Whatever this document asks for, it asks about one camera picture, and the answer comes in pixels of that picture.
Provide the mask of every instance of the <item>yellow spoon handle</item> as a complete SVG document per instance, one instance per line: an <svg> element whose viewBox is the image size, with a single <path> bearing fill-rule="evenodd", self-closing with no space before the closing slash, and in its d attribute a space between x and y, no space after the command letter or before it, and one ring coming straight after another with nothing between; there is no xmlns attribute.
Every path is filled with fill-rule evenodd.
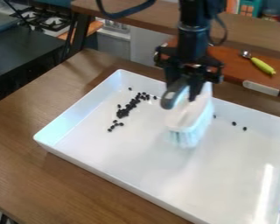
<svg viewBox="0 0 280 224"><path fill-rule="evenodd" d="M266 74L273 75L277 73L273 67L264 63L262 60L259 60L257 58L251 58L251 60L257 67L259 67Z"/></svg>

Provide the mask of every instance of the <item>black cable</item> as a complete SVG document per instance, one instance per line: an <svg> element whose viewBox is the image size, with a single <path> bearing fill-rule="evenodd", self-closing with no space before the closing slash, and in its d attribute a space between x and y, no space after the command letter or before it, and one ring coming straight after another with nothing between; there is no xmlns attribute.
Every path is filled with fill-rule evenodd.
<svg viewBox="0 0 280 224"><path fill-rule="evenodd" d="M208 36L208 41L212 46L221 46L225 41L227 41L228 39L228 28L227 26L224 24L223 20L216 14L214 16L214 19L217 21L217 23L223 28L224 30L224 36L223 38L218 42L215 43L212 38L210 37L210 35Z"/></svg>
<svg viewBox="0 0 280 224"><path fill-rule="evenodd" d="M27 25L27 27L28 27L29 29L31 29L29 23L28 23L27 20L22 16L22 14L20 14L20 12L17 11L17 9L14 8L13 5L12 5L9 1L7 1L7 0L3 0L3 1L4 1L9 7L11 7L11 9L12 9L13 11L15 11L15 13L24 21L24 24Z"/></svg>
<svg viewBox="0 0 280 224"><path fill-rule="evenodd" d="M99 7L100 11L104 16L107 18L118 19L130 16L131 14L137 13L139 11L145 10L146 8L152 6L156 0L147 0L145 3L141 3L137 6L131 7L126 10L122 10L116 13L109 13L105 11L105 8L102 5L102 0L96 0L97 6Z"/></svg>

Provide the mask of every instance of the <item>wooden table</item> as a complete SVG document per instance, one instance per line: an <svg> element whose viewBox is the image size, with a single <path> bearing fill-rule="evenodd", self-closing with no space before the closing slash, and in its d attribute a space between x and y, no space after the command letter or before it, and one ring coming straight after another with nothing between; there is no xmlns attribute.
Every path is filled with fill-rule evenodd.
<svg viewBox="0 0 280 224"><path fill-rule="evenodd" d="M107 11L116 12L142 3L144 0L103 0ZM75 0L72 10L104 18L95 0ZM272 23L259 18L221 13L220 17L228 28L229 36L226 46L241 49L246 48L268 56L280 58L280 23ZM177 34L179 21L179 5L157 0L150 8L129 17L121 18L118 22L134 25L155 32L171 35ZM212 37L220 39L222 29L213 23Z"/></svg>
<svg viewBox="0 0 280 224"><path fill-rule="evenodd" d="M83 50L0 101L0 210L19 223L189 223L37 146L32 136L117 68L163 79L160 69ZM280 102L233 84L221 99L280 116Z"/></svg>

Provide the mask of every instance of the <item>white tray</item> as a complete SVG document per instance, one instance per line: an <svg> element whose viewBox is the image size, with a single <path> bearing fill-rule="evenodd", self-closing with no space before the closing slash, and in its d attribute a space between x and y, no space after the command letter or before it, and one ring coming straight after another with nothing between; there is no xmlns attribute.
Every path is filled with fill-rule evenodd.
<svg viewBox="0 0 280 224"><path fill-rule="evenodd" d="M125 105L137 92L164 91L163 82L118 70L34 139L194 223L278 223L279 117L213 99L217 118L203 141L195 150L181 150L163 139L166 111L159 100L150 100L122 119L124 127L107 132L117 104Z"/></svg>

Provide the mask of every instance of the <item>spoon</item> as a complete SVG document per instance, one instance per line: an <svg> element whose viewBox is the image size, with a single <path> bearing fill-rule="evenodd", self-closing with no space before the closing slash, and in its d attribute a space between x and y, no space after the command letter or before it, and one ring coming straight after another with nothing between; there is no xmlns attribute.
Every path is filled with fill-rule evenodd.
<svg viewBox="0 0 280 224"><path fill-rule="evenodd" d="M246 59L250 59L258 68L260 68L266 74L273 76L274 74L277 73L273 67L269 66L262 60L252 57L251 52L249 51L242 50L241 56Z"/></svg>

